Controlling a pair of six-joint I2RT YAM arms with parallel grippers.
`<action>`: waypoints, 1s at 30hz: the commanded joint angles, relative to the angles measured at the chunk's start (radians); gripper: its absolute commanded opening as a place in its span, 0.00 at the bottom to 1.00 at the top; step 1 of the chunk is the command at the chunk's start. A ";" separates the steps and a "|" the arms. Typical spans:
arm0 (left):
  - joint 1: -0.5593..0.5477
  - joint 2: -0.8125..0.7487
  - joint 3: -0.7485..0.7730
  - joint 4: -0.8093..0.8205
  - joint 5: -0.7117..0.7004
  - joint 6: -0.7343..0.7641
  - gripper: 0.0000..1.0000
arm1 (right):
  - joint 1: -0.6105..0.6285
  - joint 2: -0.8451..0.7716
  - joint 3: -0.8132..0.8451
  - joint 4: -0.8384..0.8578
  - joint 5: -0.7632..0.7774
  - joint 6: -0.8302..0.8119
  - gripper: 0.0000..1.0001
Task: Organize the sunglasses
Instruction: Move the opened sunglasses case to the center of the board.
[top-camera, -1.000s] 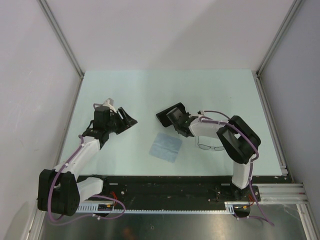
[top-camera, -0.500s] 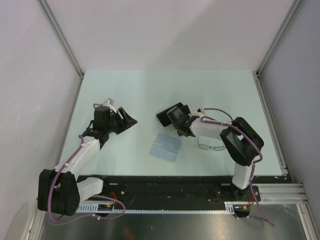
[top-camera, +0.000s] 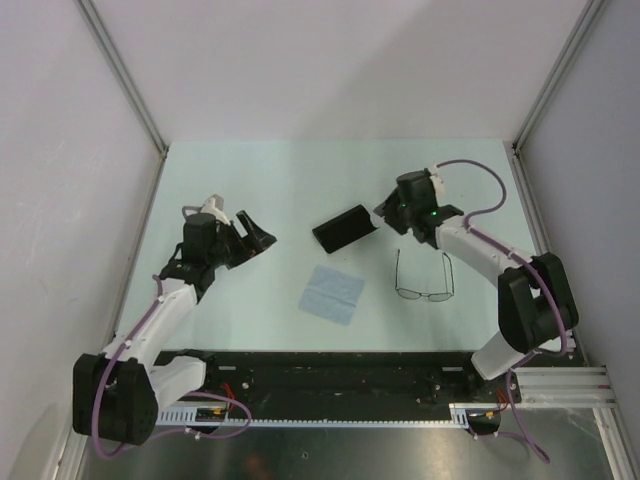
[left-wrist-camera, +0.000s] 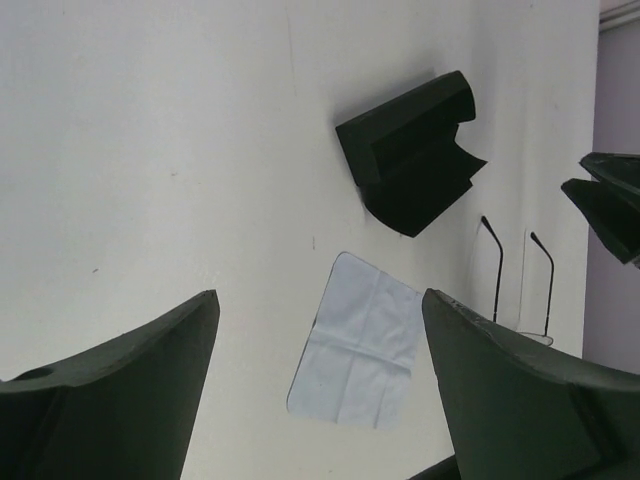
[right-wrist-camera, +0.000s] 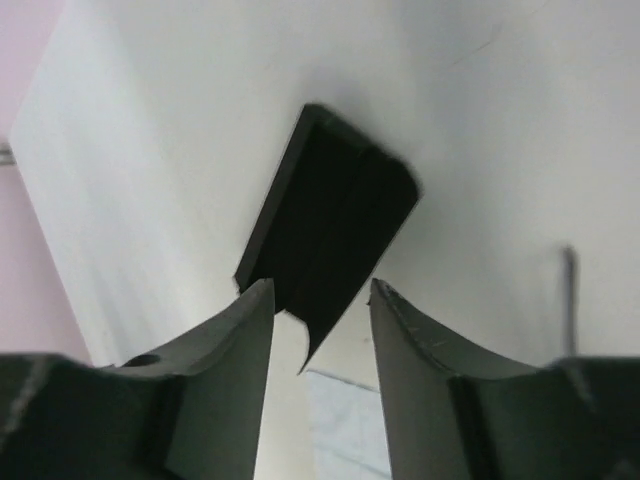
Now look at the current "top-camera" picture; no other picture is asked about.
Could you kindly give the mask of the black glasses case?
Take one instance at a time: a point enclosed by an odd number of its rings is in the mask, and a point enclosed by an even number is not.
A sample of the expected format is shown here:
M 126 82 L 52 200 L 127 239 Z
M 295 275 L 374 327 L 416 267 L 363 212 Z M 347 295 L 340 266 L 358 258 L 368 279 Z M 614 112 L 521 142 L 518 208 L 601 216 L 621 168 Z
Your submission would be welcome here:
M 358 204 L 313 228 L 312 234 L 327 254 L 333 254 L 376 230 L 369 211 Z

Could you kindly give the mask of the blue cleaning cloth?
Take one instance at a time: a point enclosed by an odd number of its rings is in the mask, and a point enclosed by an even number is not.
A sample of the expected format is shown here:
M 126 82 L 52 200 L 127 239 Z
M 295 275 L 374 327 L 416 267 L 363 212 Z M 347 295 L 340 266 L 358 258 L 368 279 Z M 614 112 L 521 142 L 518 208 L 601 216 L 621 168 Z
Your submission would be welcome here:
M 351 323 L 365 280 L 317 265 L 304 288 L 298 308 L 308 314 L 347 326 Z

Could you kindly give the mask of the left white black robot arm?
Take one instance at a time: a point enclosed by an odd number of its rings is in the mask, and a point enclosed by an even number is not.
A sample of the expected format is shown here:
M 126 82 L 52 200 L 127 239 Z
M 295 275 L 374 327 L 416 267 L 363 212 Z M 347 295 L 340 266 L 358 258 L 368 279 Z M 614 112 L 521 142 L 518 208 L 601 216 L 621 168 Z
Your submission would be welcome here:
M 207 400 L 221 387 L 220 374 L 189 354 L 166 365 L 156 360 L 177 327 L 199 305 L 217 269 L 236 268 L 277 239 L 240 211 L 236 220 L 205 208 L 185 217 L 182 240 L 155 275 L 148 310 L 98 354 L 85 353 L 72 372 L 72 428 L 94 443 L 140 446 L 159 413 L 185 396 Z

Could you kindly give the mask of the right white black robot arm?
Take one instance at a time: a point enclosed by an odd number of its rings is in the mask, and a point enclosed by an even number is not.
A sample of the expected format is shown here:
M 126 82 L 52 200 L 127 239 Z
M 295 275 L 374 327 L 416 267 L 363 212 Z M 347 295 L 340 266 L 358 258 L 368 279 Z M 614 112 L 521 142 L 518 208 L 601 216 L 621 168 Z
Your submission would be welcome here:
M 428 169 L 403 174 L 375 213 L 397 233 L 411 232 L 496 287 L 499 332 L 473 353 L 473 369 L 461 376 L 463 393 L 484 401 L 496 391 L 497 377 L 512 368 L 536 355 L 565 355 L 577 308 L 558 256 L 529 254 L 482 231 L 471 223 L 472 214 L 439 203 L 439 183 Z

